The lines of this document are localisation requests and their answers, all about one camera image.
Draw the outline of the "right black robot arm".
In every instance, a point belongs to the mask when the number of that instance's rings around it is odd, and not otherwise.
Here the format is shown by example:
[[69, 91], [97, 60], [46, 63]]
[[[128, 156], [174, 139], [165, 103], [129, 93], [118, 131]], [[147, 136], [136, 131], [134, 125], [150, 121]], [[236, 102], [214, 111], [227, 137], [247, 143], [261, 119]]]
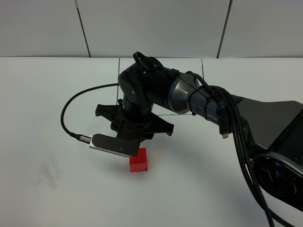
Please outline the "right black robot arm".
[[123, 98], [98, 105], [96, 116], [111, 122], [116, 137], [96, 134], [90, 145], [109, 153], [136, 156], [139, 145], [174, 126], [152, 112], [159, 105], [177, 114], [200, 115], [232, 133], [244, 149], [245, 164], [267, 193], [303, 208], [303, 106], [296, 101], [260, 102], [230, 95], [198, 74], [165, 68], [157, 59], [134, 54], [135, 63], [118, 77]]

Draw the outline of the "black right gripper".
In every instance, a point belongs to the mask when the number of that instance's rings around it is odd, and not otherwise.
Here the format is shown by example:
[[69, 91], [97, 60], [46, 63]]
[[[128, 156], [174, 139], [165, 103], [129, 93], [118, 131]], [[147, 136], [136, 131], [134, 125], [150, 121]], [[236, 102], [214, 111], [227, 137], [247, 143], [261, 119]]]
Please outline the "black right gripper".
[[98, 104], [95, 115], [109, 120], [111, 129], [125, 140], [143, 142], [160, 133], [171, 136], [174, 125], [152, 113], [152, 108], [153, 104], [142, 108], [126, 99], [118, 99], [116, 105]]

